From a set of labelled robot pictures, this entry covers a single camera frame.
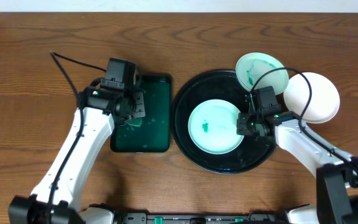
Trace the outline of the white plate bottom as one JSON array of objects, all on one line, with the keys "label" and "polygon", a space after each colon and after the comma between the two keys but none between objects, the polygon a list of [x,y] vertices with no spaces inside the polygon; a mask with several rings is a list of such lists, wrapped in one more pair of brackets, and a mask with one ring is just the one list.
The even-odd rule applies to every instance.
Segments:
[{"label": "white plate bottom", "polygon": [[224,100],[207,100],[191,112],[188,132],[193,143],[209,154],[226,154],[237,148],[243,140],[237,134],[240,110]]}]

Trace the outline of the white plate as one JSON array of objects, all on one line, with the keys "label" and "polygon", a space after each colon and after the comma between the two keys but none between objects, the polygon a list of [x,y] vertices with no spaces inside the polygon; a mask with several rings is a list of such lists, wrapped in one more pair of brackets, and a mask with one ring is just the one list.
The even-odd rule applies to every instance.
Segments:
[{"label": "white plate", "polygon": [[[334,118],[340,107],[340,97],[337,88],[326,77],[313,72],[304,72],[312,89],[312,98],[303,120],[307,123],[325,123]],[[283,98],[290,111],[301,115],[309,98],[309,88],[305,79],[297,74],[291,79]]]},{"label": "white plate", "polygon": [[193,143],[209,154],[226,154],[237,148],[243,140],[237,134],[240,110],[224,100],[207,100],[191,112],[188,132]]},{"label": "white plate", "polygon": [[[243,55],[236,63],[236,75],[240,85],[247,91],[251,91],[257,80],[265,73],[282,68],[284,65],[276,58],[260,53],[252,52]],[[289,82],[286,70],[269,73],[256,85],[256,89],[272,86],[276,95],[284,92]]]}]

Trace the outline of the white plate top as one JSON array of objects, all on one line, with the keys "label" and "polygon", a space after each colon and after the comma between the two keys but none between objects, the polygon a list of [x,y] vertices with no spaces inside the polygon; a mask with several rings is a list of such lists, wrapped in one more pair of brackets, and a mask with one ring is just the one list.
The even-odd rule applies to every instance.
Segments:
[{"label": "white plate top", "polygon": [[[312,98],[303,120],[307,123],[325,123],[334,118],[340,107],[340,97],[337,88],[326,77],[313,72],[304,72],[312,89]],[[291,79],[283,98],[290,111],[301,115],[309,98],[309,88],[305,79],[297,74]]]}]

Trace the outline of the green wavy sponge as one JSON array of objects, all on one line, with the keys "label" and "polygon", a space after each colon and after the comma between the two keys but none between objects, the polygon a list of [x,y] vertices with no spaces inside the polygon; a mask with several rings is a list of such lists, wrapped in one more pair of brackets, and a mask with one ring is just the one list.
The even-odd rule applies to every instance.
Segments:
[{"label": "green wavy sponge", "polygon": [[142,118],[128,119],[128,120],[126,121],[126,123],[127,123],[129,126],[139,128],[139,127],[142,126]]}]

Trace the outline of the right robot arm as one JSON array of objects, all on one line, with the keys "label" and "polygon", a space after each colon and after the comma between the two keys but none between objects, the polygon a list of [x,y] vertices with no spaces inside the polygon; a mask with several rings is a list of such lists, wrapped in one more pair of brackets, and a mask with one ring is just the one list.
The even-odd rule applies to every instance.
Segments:
[{"label": "right robot arm", "polygon": [[237,132],[270,138],[315,176],[316,205],[287,211],[289,223],[358,224],[358,157],[327,142],[293,112],[239,113]]}]

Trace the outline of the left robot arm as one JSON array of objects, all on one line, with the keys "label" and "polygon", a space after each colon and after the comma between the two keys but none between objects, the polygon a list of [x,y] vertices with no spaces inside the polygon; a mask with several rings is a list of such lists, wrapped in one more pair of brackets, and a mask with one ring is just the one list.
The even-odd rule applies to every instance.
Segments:
[{"label": "left robot arm", "polygon": [[104,204],[81,211],[81,197],[115,125],[145,116],[144,91],[88,86],[76,100],[78,109],[57,157],[29,197],[13,198],[10,223],[114,223],[114,210]]}]

